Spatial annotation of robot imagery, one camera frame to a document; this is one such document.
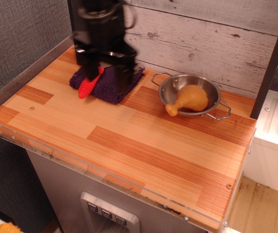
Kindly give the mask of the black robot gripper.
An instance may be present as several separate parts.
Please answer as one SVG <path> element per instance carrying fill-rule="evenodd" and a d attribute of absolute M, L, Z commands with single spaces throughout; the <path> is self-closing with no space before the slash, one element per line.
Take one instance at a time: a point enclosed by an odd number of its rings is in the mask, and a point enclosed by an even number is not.
<path fill-rule="evenodd" d="M 130 59 L 128 64 L 115 65 L 118 94 L 124 94 L 133 82 L 137 66 L 132 62 L 137 52 L 124 37 L 125 31 L 134 27 L 137 16 L 133 14 L 130 26 L 125 26 L 123 0 L 73 0 L 71 3 L 77 64 L 86 78 L 93 81 L 99 75 L 99 60 L 110 62 L 106 53 Z"/>

